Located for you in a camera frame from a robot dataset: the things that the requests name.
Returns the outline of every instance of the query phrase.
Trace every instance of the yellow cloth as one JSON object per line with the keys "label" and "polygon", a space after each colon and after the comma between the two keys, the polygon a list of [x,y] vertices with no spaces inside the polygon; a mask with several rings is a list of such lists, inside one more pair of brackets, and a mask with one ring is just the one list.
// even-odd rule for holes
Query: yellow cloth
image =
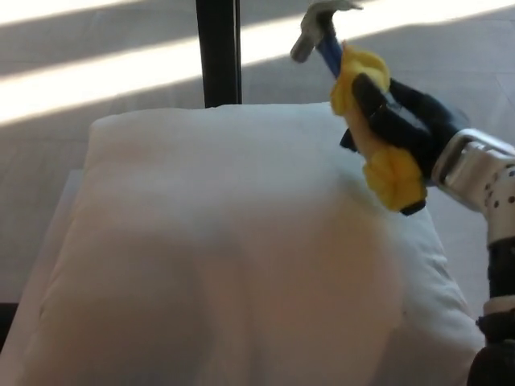
{"label": "yellow cloth", "polygon": [[367,160],[363,171],[369,188],[389,210],[401,211],[426,198],[422,172],[407,150],[383,142],[368,126],[352,126],[366,125],[352,95],[352,82],[361,73],[366,73],[382,90],[389,89],[390,74],[384,60],[345,45],[341,73],[331,92],[332,110],[351,126],[356,147]]}
{"label": "yellow cloth", "polygon": [[334,114],[344,117],[347,111],[356,108],[352,82],[363,72],[383,91],[389,89],[390,74],[385,61],[372,52],[358,51],[355,47],[345,44],[340,76],[331,92],[331,107]]}

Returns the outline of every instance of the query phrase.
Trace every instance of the hammer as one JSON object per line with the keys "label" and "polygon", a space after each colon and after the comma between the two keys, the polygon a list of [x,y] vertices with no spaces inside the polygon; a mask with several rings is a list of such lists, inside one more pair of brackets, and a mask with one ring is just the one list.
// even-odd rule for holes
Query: hammer
{"label": "hammer", "polygon": [[336,39],[332,16],[338,10],[362,10],[349,0],[330,0],[312,4],[300,24],[301,35],[290,52],[291,58],[304,63],[316,50],[322,55],[334,77],[340,74],[342,48]]}

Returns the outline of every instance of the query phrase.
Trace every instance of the white cushion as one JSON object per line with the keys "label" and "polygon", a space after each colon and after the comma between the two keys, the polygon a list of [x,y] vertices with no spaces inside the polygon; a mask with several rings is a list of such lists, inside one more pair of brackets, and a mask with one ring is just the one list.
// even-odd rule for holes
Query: white cushion
{"label": "white cushion", "polygon": [[431,219],[343,132],[326,104],[96,122],[19,384],[465,385],[483,338]]}

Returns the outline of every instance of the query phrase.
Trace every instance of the hammer head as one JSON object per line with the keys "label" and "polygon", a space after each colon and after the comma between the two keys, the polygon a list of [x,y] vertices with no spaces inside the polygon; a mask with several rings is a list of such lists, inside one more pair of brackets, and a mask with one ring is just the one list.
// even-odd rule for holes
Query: hammer head
{"label": "hammer head", "polygon": [[361,10],[350,0],[330,0],[311,4],[300,24],[301,35],[290,52],[291,58],[298,63],[304,63],[313,52],[316,45],[327,34],[335,35],[332,16],[338,10]]}

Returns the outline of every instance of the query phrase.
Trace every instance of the blue hammer handle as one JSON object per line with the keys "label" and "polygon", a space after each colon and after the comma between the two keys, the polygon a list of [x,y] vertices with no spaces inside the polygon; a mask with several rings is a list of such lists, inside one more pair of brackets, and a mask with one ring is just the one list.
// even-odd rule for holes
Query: blue hammer handle
{"label": "blue hammer handle", "polygon": [[335,78],[340,75],[341,70],[341,57],[344,54],[341,45],[338,43],[336,36],[326,35],[316,45],[316,50],[320,53],[325,60],[326,65],[332,72]]}

